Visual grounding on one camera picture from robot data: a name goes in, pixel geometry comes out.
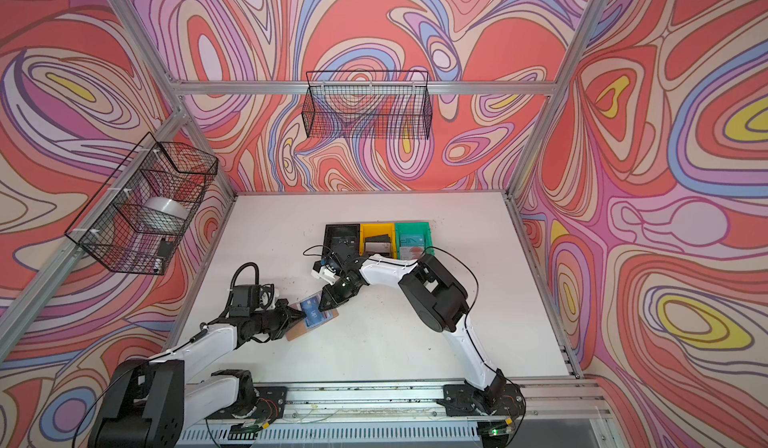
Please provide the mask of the blue VIP credit card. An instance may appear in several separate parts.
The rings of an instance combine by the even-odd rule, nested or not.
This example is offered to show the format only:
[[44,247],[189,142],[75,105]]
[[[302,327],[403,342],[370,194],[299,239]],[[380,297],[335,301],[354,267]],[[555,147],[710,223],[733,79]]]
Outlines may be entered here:
[[299,307],[305,315],[304,323],[308,329],[314,329],[327,321],[327,313],[318,309],[319,301],[320,295],[314,295],[299,303]]

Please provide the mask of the tan leather card holder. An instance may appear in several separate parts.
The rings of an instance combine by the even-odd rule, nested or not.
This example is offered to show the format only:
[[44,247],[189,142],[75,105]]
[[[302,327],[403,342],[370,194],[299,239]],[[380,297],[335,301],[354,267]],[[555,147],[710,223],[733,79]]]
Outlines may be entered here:
[[305,318],[287,331],[285,334],[285,339],[287,341],[293,341],[313,330],[317,330],[338,317],[338,310],[336,308],[326,311],[320,310],[321,296],[322,292],[319,291],[309,297],[290,304],[291,308],[301,311],[305,315]]

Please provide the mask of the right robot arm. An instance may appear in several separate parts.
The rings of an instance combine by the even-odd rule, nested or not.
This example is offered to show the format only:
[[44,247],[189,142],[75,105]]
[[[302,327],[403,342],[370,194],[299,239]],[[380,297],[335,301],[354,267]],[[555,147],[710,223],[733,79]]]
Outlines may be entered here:
[[474,305],[461,282],[429,252],[416,260],[397,260],[379,254],[337,261],[331,252],[313,264],[312,275],[325,282],[319,310],[335,309],[366,286],[400,290],[418,318],[445,336],[464,372],[461,384],[447,384],[436,402],[450,417],[504,416],[512,420],[526,413],[526,399],[518,384],[490,362],[474,333],[470,314]]

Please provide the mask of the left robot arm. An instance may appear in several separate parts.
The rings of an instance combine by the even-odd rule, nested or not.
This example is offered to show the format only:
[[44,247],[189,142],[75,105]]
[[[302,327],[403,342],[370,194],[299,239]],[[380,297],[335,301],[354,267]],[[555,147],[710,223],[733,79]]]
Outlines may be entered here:
[[305,313],[292,307],[247,262],[230,280],[225,306],[199,331],[146,360],[128,360],[113,373],[88,436],[90,447],[173,447],[184,430],[219,410],[251,413],[259,402],[247,370],[219,370],[194,379],[249,342],[282,339]]

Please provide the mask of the black plastic bin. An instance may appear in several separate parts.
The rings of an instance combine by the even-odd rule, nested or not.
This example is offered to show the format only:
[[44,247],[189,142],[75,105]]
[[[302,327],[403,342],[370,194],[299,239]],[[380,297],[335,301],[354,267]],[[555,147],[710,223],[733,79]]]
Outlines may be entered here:
[[327,224],[325,226],[322,255],[334,254],[342,261],[359,255],[359,224]]

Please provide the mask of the yellow plastic bin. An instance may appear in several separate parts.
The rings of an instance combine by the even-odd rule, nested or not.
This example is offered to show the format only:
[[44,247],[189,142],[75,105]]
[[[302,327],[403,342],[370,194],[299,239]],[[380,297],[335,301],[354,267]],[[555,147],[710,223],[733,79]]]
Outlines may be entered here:
[[359,253],[397,257],[396,230],[394,223],[363,223],[360,225]]

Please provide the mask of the green plastic bin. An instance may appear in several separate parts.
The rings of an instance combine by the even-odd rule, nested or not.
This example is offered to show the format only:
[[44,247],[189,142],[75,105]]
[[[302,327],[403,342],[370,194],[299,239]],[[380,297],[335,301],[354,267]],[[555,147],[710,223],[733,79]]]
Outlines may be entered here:
[[432,245],[431,227],[426,221],[395,224],[397,258],[417,260]]

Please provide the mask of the small black box in basket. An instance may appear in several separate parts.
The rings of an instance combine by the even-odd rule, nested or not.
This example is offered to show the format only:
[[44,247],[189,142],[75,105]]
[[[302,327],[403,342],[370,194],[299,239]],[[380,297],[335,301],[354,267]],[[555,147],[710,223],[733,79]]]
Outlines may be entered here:
[[168,241],[166,238],[162,238],[158,244],[156,256],[162,259],[169,259],[172,256],[174,249],[174,242]]

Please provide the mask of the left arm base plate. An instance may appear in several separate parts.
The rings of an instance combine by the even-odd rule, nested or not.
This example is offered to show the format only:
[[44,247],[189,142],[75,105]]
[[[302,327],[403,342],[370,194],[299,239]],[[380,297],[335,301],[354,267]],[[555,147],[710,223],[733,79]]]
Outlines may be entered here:
[[220,420],[253,420],[274,422],[283,417],[287,404],[286,386],[261,386],[254,389],[244,401],[220,409],[210,416]]

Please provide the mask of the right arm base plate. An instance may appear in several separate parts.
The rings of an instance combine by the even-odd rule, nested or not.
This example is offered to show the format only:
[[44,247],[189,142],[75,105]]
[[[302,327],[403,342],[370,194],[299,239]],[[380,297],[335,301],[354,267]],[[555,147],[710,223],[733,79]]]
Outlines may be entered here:
[[518,385],[505,383],[480,390],[467,383],[447,384],[436,402],[449,417],[503,416],[517,418],[526,411],[526,400]]

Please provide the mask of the aluminium front rail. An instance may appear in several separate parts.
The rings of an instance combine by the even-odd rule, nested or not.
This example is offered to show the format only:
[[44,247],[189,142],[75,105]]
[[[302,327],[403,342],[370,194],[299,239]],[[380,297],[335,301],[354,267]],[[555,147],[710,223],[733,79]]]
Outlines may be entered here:
[[288,383],[274,422],[206,419],[173,447],[468,444],[477,447],[623,447],[602,390],[584,380],[524,380],[526,413],[449,417],[436,400],[456,380]]

